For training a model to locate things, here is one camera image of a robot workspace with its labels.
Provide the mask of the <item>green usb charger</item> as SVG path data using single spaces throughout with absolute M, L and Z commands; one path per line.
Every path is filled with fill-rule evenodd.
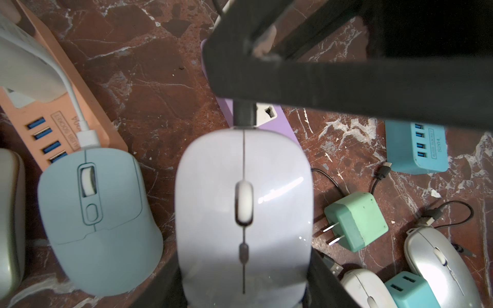
M 351 193 L 327 206 L 324 215 L 329 225 L 323 231 L 334 234 L 327 244 L 339 244 L 352 252 L 359 252 L 389 230 L 374 195 L 368 192 Z

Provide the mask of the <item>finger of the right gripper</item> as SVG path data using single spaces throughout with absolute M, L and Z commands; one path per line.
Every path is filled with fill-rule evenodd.
M 278 8 L 260 23 L 257 32 L 259 37 L 252 53 L 258 58 L 271 53 L 283 60 L 299 59 L 348 20 L 357 16 L 361 9 L 361 1 L 327 1 L 280 43 L 274 44 L 277 35 L 275 22 L 284 13 L 283 9 Z
M 294 62 L 205 42 L 215 95 L 234 100 L 492 130 L 492 59 Z

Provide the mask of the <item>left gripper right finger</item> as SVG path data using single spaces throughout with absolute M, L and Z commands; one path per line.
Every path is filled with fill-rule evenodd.
M 354 307 L 359 305 L 338 279 L 343 268 L 330 256 L 311 251 L 306 287 L 306 307 Z

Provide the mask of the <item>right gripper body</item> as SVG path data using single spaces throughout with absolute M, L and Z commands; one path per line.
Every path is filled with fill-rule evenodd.
M 363 1 L 371 59 L 492 59 L 492 1 Z

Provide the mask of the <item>teal usb charger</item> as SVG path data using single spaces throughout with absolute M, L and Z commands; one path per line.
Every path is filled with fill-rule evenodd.
M 385 282 L 398 308 L 440 308 L 428 282 L 410 272 L 400 272 Z

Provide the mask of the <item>lavender white wireless mouse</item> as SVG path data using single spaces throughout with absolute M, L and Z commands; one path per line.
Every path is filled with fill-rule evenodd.
M 300 146 L 230 128 L 184 152 L 175 181 L 182 286 L 190 307 L 296 307 L 311 257 L 314 192 Z

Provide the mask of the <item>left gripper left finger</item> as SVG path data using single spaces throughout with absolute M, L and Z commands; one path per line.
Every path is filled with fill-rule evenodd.
M 151 307 L 187 307 L 177 254 L 173 254 L 150 285 L 130 305 L 130 308 Z

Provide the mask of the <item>silver wireless mouse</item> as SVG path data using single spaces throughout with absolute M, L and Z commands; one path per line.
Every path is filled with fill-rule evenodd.
M 428 282 L 440 307 L 481 307 L 471 272 L 440 231 L 432 227 L 409 230 L 404 255 L 411 271 Z

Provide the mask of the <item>teal power strip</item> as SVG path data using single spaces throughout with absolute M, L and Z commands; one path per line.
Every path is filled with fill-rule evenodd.
M 393 171 L 423 175 L 449 169 L 445 127 L 386 120 L 385 135 L 386 160 Z

